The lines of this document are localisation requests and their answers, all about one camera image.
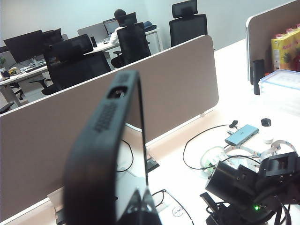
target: black cap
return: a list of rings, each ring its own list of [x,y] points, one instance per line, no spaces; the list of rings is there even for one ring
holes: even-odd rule
[[[271,120],[268,119],[268,118],[262,119],[262,126],[263,127],[269,127],[269,126],[271,126]]]

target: desk divider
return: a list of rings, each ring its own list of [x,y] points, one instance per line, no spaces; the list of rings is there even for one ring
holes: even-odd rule
[[[77,31],[77,33],[79,36],[83,35],[83,34],[87,34],[89,36],[89,38],[94,37],[96,43],[103,41],[104,38],[106,38],[108,36],[105,26],[102,22],[88,26],[88,27],[81,28]]]
[[[290,1],[248,18],[246,22],[247,73],[254,60],[264,60],[265,70],[272,70],[271,39],[275,34],[300,22],[300,0]]]
[[[146,142],[218,102],[204,35],[1,115],[1,221],[62,187],[68,152],[120,70],[140,72]]]

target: clear storage box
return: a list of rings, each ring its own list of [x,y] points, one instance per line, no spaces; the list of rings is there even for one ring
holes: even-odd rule
[[[300,116],[300,72],[276,70],[259,85],[265,104]]]

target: black hair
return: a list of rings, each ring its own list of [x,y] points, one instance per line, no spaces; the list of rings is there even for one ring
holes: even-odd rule
[[[126,15],[126,12],[123,9],[117,9],[113,15],[116,20],[119,20],[121,16]]]

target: keyboard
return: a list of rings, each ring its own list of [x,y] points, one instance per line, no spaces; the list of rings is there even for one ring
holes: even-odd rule
[[[38,65],[37,67],[31,67],[31,68],[26,69],[25,72],[29,73],[29,72],[34,71],[36,69],[42,68],[44,66],[46,66],[46,64],[41,64],[41,65]]]

